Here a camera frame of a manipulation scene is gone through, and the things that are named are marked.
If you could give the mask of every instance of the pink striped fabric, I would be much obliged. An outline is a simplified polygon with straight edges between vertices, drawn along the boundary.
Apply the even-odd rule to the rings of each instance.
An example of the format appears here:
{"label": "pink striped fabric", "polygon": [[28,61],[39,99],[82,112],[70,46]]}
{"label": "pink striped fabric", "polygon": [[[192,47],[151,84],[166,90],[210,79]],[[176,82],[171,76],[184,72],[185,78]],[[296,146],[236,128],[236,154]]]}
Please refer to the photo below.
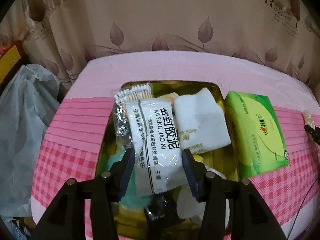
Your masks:
{"label": "pink striped fabric", "polygon": [[[37,161],[32,195],[48,207],[69,178],[93,179],[113,98],[65,99],[44,137]],[[292,218],[309,187],[318,177],[319,147],[304,131],[301,112],[274,107],[285,137],[290,165],[251,178],[257,190],[283,225]],[[313,115],[320,126],[320,116]],[[315,185],[304,204],[318,192]],[[92,237],[90,203],[85,203],[85,232]]]}

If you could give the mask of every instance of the light blue plastic bag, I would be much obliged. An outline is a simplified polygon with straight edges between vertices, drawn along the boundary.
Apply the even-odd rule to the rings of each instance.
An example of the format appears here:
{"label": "light blue plastic bag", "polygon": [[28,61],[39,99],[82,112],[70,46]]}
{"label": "light blue plastic bag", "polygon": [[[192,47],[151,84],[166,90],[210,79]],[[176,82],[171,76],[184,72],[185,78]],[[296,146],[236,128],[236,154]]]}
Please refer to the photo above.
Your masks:
{"label": "light blue plastic bag", "polygon": [[0,214],[31,216],[31,186],[60,81],[39,64],[22,66],[0,96]]}

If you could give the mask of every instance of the black object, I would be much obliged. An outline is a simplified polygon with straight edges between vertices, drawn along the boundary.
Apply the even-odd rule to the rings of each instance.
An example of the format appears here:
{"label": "black object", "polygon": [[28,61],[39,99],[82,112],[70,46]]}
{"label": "black object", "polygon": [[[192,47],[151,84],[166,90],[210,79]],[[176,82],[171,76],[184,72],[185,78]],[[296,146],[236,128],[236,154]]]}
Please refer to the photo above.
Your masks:
{"label": "black object", "polygon": [[224,180],[196,162],[189,149],[182,152],[182,163],[192,195],[206,202],[200,240],[223,240],[226,199],[232,199],[232,240],[286,240],[276,218],[248,179]]}
{"label": "black object", "polygon": [[118,240],[111,202],[119,202],[124,196],[134,162],[135,152],[128,149],[120,162],[95,179],[68,179],[44,212],[31,240],[85,240],[85,199],[91,199],[93,239]]}
{"label": "black object", "polygon": [[148,240],[161,238],[163,229],[172,227],[184,221],[177,214],[177,204],[168,193],[155,195],[144,213],[148,223]]}
{"label": "black object", "polygon": [[305,125],[304,129],[307,133],[311,134],[313,140],[320,145],[320,128],[316,127],[313,129],[312,127],[310,127],[309,125]]}

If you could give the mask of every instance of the leaf pattern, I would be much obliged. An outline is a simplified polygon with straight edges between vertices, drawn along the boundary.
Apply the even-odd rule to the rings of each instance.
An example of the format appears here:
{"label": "leaf pattern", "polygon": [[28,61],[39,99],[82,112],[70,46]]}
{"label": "leaf pattern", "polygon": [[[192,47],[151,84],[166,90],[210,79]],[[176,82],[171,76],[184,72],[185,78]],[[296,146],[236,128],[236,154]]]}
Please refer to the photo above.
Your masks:
{"label": "leaf pattern", "polygon": [[294,75],[294,70],[295,70],[295,66],[294,66],[294,64],[293,64],[291,61],[289,61],[289,63],[288,63],[288,66],[287,66],[287,69],[286,69],[285,73],[286,73],[287,75],[289,75],[289,76],[292,76],[292,77],[293,77],[293,75]]}
{"label": "leaf pattern", "polygon": [[46,69],[51,71],[54,75],[58,76],[59,74],[59,67],[56,63],[50,61],[50,60],[47,60],[47,64],[45,65],[46,66]]}
{"label": "leaf pattern", "polygon": [[319,28],[310,14],[306,16],[305,24],[308,32],[314,33],[320,39]]}
{"label": "leaf pattern", "polygon": [[44,62],[42,60],[38,60],[38,62],[39,62],[39,65],[41,65],[42,67],[46,68],[46,66],[45,66],[45,64],[44,64]]}
{"label": "leaf pattern", "polygon": [[307,80],[306,80],[306,85],[309,87],[310,86],[310,75],[308,76]]}
{"label": "leaf pattern", "polygon": [[120,46],[124,41],[124,35],[122,30],[113,22],[111,30],[110,30],[110,40],[116,45]]}
{"label": "leaf pattern", "polygon": [[296,27],[298,26],[298,21],[300,20],[300,0],[290,0],[291,11],[294,17],[297,19]]}
{"label": "leaf pattern", "polygon": [[95,59],[95,56],[91,51],[91,47],[92,46],[86,46],[84,49],[84,58],[85,58],[86,62],[89,62],[90,60]]}
{"label": "leaf pattern", "polygon": [[24,43],[24,41],[29,41],[30,40],[30,36],[31,36],[31,32],[29,30],[29,28],[27,27],[25,30],[23,30],[22,34],[21,34],[21,43]]}
{"label": "leaf pattern", "polygon": [[298,79],[298,80],[300,80],[300,75],[299,75],[299,71],[298,71],[298,70],[294,69],[294,71],[293,71],[293,77],[296,78],[296,79]]}
{"label": "leaf pattern", "polygon": [[60,53],[61,59],[63,61],[64,67],[66,70],[71,71],[73,68],[73,58],[70,54],[61,50]]}
{"label": "leaf pattern", "polygon": [[275,62],[278,59],[277,45],[265,53],[264,59],[268,62]]}
{"label": "leaf pattern", "polygon": [[155,42],[152,44],[151,49],[152,50],[169,50],[168,44],[159,35],[156,38]]}
{"label": "leaf pattern", "polygon": [[43,0],[22,0],[22,8],[31,20],[42,22],[46,12]]}
{"label": "leaf pattern", "polygon": [[213,37],[213,28],[209,17],[201,24],[198,30],[198,39],[203,43],[207,43]]}
{"label": "leaf pattern", "polygon": [[299,64],[298,64],[298,69],[301,69],[303,67],[303,64],[304,64],[304,53],[299,61]]}
{"label": "leaf pattern", "polygon": [[61,5],[60,0],[44,0],[44,3],[48,16]]}
{"label": "leaf pattern", "polygon": [[236,51],[233,55],[233,57],[245,59],[245,50],[244,47],[240,48],[238,51]]}
{"label": "leaf pattern", "polygon": [[6,35],[3,35],[1,33],[0,33],[0,41],[2,42],[3,46],[10,45],[9,38]]}

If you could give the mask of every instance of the pink cloth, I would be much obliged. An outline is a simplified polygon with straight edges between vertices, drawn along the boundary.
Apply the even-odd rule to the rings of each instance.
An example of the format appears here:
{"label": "pink cloth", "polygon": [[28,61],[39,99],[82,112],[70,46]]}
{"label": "pink cloth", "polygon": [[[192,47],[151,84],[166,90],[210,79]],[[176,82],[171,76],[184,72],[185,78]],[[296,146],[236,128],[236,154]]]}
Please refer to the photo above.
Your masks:
{"label": "pink cloth", "polygon": [[212,53],[148,51],[90,61],[66,98],[113,97],[130,81],[212,82],[225,98],[229,91],[268,96],[273,106],[320,114],[311,90],[301,81],[252,61]]}
{"label": "pink cloth", "polygon": [[[32,195],[48,207],[69,178],[93,179],[103,132],[113,98],[65,99],[45,135],[34,174]],[[275,107],[284,133],[290,165],[251,178],[282,225],[295,215],[311,184],[318,177],[319,147],[308,140],[301,112]],[[313,115],[320,126],[320,116]],[[318,192],[315,185],[305,204]],[[90,206],[85,205],[85,232],[92,238]]]}

